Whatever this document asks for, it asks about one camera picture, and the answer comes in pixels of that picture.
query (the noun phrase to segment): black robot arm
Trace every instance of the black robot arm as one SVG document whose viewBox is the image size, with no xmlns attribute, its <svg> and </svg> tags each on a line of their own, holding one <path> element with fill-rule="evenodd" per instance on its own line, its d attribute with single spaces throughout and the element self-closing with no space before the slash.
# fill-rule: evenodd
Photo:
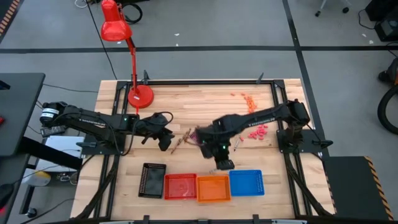
<svg viewBox="0 0 398 224">
<path fill-rule="evenodd" d="M 274 108 L 255 113 L 238 115 L 230 114 L 213 121 L 205 128 L 196 128 L 200 149 L 205 158 L 215 158 L 217 169 L 234 169 L 233 162 L 228 158 L 229 139 L 246 128 L 259 124 L 282 120 L 288 124 L 285 142 L 292 146 L 302 141 L 301 130 L 310 122 L 310 117 L 303 103 L 287 101 Z"/>
<path fill-rule="evenodd" d="M 117 146 L 118 134 L 143 136 L 143 144 L 148 138 L 159 139 L 162 151 L 167 150 L 174 137 L 172 131 L 165 128 L 168 121 L 162 113 L 154 113 L 148 118 L 140 119 L 137 114 L 107 115 L 77 108 L 64 102 L 44 103 L 40 122 L 46 128 L 65 125 L 90 134 L 100 144 L 110 148 Z"/>
</svg>

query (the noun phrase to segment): orange tray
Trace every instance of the orange tray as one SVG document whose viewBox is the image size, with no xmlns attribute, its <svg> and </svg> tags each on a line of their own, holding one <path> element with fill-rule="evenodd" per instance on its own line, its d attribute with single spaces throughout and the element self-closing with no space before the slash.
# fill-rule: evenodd
<svg viewBox="0 0 398 224">
<path fill-rule="evenodd" d="M 203 176 L 197 178 L 198 202 L 229 202 L 231 191 L 227 175 Z"/>
</svg>

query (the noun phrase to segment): gray floor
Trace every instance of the gray floor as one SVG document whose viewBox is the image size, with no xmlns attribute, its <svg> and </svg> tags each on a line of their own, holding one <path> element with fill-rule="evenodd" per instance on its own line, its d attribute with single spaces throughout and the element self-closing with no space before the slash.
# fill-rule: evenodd
<svg viewBox="0 0 398 224">
<path fill-rule="evenodd" d="M 53 49 L 101 47 L 88 9 L 73 0 L 25 0 L 3 42 L 2 49 Z M 384 45 L 373 30 L 358 25 L 357 13 L 369 2 L 351 0 L 347 14 L 339 1 L 329 1 L 319 18 L 314 16 L 321 0 L 289 0 L 301 46 Z M 132 26 L 133 39 L 140 47 L 208 45 L 293 46 L 284 7 L 280 0 L 150 0 L 140 2 L 144 17 Z M 92 6 L 100 27 L 101 9 Z M 372 26 L 366 13 L 363 23 Z M 125 44 L 105 42 L 107 47 Z M 304 59 L 332 156 L 371 156 L 374 160 L 392 212 L 398 214 L 398 137 L 379 124 L 377 104 L 388 86 L 376 75 L 385 70 L 393 56 L 385 51 L 304 52 Z M 128 53 L 110 53 L 116 75 L 129 78 Z M 301 78 L 295 52 L 289 51 L 206 51 L 139 52 L 138 72 L 146 69 L 151 78 Z M 0 54 L 2 72 L 44 72 L 45 83 L 80 90 L 97 90 L 100 80 L 113 79 L 104 53 L 84 54 Z M 43 87 L 39 100 L 66 101 L 92 110 L 96 95 Z M 389 105 L 388 116 L 398 125 L 398 100 Z M 30 126 L 38 130 L 40 111 L 35 110 Z M 41 140 L 31 130 L 26 136 Z M 43 212 L 67 198 L 74 187 L 38 189 L 32 205 Z M 66 220 L 72 203 L 32 223 Z M 16 203 L 9 223 L 26 217 L 18 215 Z"/>
</svg>

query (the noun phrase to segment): red desk lamp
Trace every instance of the red desk lamp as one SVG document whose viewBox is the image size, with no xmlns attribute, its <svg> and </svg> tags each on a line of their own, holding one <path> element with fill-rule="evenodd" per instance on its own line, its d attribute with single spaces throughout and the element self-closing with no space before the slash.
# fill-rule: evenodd
<svg viewBox="0 0 398 224">
<path fill-rule="evenodd" d="M 124 20 L 121 5 L 117 5 L 113 0 L 103 0 L 101 7 L 105 16 L 105 22 L 101 28 L 101 38 L 106 41 L 125 40 L 129 46 L 132 58 L 131 80 L 133 86 L 129 92 L 128 100 L 131 106 L 137 108 L 138 111 L 138 108 L 145 108 L 153 102 L 154 92 L 147 85 L 137 85 L 136 46 L 131 39 L 132 31 Z"/>
</svg>

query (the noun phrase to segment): lamp shade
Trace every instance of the lamp shade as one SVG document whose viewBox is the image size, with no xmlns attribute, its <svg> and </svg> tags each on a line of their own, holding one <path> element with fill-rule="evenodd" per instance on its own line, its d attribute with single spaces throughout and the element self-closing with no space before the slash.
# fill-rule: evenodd
<svg viewBox="0 0 398 224">
<path fill-rule="evenodd" d="M 105 22 L 101 28 L 101 38 L 106 41 L 122 41 L 132 36 L 132 31 L 119 12 L 118 5 L 113 0 L 103 0 L 101 3 Z"/>
</svg>

